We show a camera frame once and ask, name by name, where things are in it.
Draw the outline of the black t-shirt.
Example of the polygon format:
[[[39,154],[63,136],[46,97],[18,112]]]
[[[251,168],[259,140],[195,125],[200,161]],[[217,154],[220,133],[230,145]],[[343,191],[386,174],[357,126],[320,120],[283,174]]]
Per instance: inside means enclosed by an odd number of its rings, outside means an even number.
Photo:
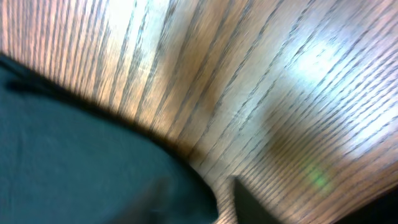
[[[215,195],[169,149],[1,57],[2,223],[213,223]]]

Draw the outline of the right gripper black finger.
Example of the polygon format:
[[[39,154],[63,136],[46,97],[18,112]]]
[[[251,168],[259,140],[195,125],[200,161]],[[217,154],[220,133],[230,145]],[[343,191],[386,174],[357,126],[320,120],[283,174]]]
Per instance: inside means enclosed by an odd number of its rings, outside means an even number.
[[[239,224],[280,224],[280,221],[256,200],[238,177],[233,179],[233,195]]]

